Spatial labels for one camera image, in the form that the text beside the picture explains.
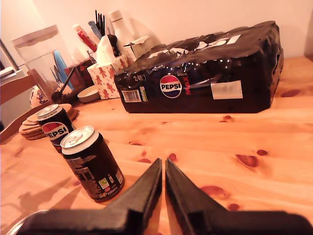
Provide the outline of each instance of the pepsi multipack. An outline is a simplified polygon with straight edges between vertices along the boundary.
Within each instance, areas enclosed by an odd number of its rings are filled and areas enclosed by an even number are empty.
[[[274,21],[159,45],[115,73],[130,113],[256,113],[283,68]]]

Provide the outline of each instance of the pepsi max can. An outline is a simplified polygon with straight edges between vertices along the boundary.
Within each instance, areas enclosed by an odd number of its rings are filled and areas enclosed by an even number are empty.
[[[121,191],[124,175],[102,135],[92,126],[68,134],[61,147],[65,161],[94,201],[108,201]]]
[[[37,120],[58,153],[62,153],[61,140],[75,130],[65,109],[58,104],[49,105],[37,113]]]

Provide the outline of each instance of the gingerbread man pattern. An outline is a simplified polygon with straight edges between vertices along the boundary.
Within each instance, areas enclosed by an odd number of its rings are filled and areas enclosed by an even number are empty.
[[[98,93],[99,93],[99,95],[100,95],[100,98],[102,99],[102,92],[101,92],[101,89],[100,89],[100,88],[98,88]]]
[[[110,73],[110,79],[114,78],[114,69],[113,68],[110,68],[109,73]]]
[[[125,62],[122,59],[119,59],[119,61],[121,62],[121,66],[124,68],[126,68]]]
[[[113,86],[112,86],[110,83],[107,83],[107,87],[108,87],[108,89],[109,89],[112,93],[115,92],[115,89],[113,88]]]
[[[109,97],[109,93],[108,93],[108,91],[106,89],[103,89],[103,94],[104,94],[104,98],[105,99],[109,99],[110,98]]]
[[[96,81],[98,85],[102,85],[102,80],[100,79],[99,75],[96,76]]]
[[[106,75],[106,72],[103,71],[102,68],[99,68],[99,71],[100,71],[100,74],[102,75],[103,78],[105,78],[107,75]]]

